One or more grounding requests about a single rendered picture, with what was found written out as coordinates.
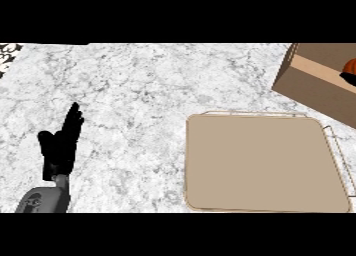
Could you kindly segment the brown cardboard box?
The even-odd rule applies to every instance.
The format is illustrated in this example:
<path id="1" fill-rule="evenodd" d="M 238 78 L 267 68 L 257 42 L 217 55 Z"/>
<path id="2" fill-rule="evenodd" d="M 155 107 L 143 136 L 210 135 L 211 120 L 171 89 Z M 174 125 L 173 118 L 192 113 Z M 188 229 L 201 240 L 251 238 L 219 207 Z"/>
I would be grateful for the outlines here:
<path id="1" fill-rule="evenodd" d="M 356 129 L 356 86 L 340 76 L 356 43 L 294 43 L 272 89 Z"/>

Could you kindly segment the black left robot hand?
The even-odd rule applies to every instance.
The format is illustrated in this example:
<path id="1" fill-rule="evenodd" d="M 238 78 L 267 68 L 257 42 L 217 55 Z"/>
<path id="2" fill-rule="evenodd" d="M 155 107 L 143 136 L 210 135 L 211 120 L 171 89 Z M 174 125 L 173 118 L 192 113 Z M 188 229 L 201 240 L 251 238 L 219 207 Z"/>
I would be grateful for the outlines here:
<path id="1" fill-rule="evenodd" d="M 52 181 L 58 175 L 70 175 L 74 169 L 77 143 L 84 123 L 80 105 L 72 103 L 62 129 L 52 134 L 49 131 L 40 131 L 37 138 L 44 157 L 43 180 Z"/>

